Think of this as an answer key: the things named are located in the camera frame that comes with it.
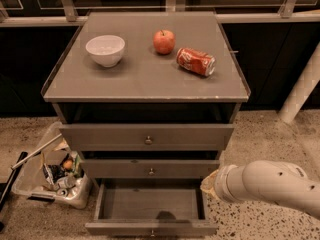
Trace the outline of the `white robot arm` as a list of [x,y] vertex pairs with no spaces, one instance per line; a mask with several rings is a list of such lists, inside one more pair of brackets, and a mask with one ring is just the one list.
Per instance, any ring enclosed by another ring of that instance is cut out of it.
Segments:
[[200,189],[225,202],[263,201],[320,219],[320,183],[293,163],[259,160],[223,166],[203,179]]

